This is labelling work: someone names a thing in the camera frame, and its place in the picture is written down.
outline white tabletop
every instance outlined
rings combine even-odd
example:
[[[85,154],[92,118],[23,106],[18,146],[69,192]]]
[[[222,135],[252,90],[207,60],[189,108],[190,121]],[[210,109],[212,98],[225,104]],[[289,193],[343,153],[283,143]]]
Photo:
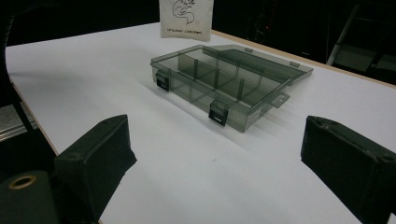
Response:
[[[239,133],[152,80],[151,58],[198,44],[235,42],[160,38],[154,23],[7,48],[7,65],[58,152],[97,122],[128,115],[138,161],[105,224],[359,223],[301,162],[305,119],[333,119],[396,151],[396,89],[303,63],[312,76]]]

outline smoky gray plastic container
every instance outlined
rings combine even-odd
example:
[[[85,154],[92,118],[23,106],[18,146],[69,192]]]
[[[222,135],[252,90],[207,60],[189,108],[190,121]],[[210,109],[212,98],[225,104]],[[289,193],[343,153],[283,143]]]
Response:
[[[290,98],[283,90],[313,71],[236,45],[199,45],[153,58],[150,65],[160,88],[241,133],[271,107],[282,106]]]

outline box latch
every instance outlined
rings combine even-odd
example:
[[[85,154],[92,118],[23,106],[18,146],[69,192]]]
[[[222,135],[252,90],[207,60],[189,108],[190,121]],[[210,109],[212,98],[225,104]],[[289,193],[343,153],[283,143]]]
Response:
[[[221,126],[225,126],[228,118],[228,106],[214,100],[210,104],[209,118]]]
[[[169,91],[169,77],[161,73],[155,74],[155,77],[157,78],[157,86],[165,91]]]

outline transparent plastic box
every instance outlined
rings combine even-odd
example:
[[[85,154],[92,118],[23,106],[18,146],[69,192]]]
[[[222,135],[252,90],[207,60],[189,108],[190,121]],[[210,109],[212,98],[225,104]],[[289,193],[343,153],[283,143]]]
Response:
[[[199,45],[154,58],[150,65],[157,86],[242,133],[290,98],[282,90],[313,71],[236,45]]]

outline black foam block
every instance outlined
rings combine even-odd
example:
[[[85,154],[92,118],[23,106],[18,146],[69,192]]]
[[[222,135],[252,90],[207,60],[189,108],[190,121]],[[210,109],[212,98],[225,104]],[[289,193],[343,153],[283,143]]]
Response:
[[[54,161],[59,179],[84,202],[91,220],[97,221],[136,162],[127,116],[101,121]]]
[[[362,223],[387,223],[394,209],[396,154],[329,119],[306,119],[305,163]]]

